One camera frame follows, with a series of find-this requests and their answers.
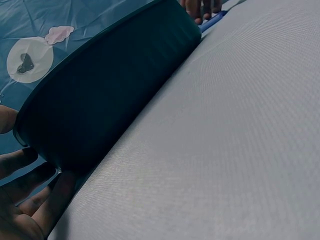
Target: blue plastic sheet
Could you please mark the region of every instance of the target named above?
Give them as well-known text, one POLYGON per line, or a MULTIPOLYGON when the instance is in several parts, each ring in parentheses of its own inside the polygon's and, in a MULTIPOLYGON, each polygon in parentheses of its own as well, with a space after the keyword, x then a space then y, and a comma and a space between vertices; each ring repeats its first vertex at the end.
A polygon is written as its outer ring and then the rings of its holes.
MULTIPOLYGON (((19 110, 42 79, 41 77, 33 81, 35 79, 33 78, 31 82, 30 74, 36 73, 36 70, 51 70, 103 29, 149 2, 152 0, 0 0, 0 104, 19 110), (45 46, 45 39, 50 29, 59 26, 70 26, 74 31, 63 41, 52 44, 51 47, 45 46), (21 40, 30 42, 30 45, 21 46, 21 40), (29 51, 29 55, 40 60, 33 62, 32 70, 13 79, 9 72, 17 68, 17 63, 19 63, 18 66, 23 63, 20 61, 23 60, 24 46, 27 46, 25 48, 29 51), (42 55, 51 54, 49 51, 53 53, 52 62, 50 62, 50 56, 49 60, 46 58, 47 60, 41 61, 42 55)), ((0 135, 0 146, 0 154, 21 148, 11 132, 0 135)), ((31 166, 0 180, 0 185, 25 174, 43 161, 40 158, 31 166)))

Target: gray fabric surface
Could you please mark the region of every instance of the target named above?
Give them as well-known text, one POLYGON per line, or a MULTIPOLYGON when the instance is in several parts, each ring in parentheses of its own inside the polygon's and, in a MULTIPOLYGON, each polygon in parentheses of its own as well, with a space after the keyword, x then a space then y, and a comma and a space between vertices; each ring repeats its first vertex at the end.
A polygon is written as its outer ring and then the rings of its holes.
POLYGON ((319 239, 319 12, 318 0, 234 7, 50 239, 319 239))

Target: round container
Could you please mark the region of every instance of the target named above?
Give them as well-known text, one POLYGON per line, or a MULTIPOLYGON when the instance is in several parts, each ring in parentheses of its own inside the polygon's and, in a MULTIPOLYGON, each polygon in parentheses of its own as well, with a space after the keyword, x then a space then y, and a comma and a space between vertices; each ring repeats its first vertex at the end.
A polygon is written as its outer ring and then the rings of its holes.
POLYGON ((89 171, 200 40, 176 0, 147 4, 43 78, 17 116, 15 138, 61 170, 89 171))

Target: blue handle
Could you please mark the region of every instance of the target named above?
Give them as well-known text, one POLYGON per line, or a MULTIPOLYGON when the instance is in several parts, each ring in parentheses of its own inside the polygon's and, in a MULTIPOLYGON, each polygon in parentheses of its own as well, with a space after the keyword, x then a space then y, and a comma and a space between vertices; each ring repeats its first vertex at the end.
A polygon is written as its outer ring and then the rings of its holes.
POLYGON ((208 28, 212 27, 215 25, 217 22, 219 22, 226 14, 228 11, 220 11, 217 13, 214 17, 210 18, 206 23, 202 24, 199 26, 201 32, 203 33, 206 31, 208 28))

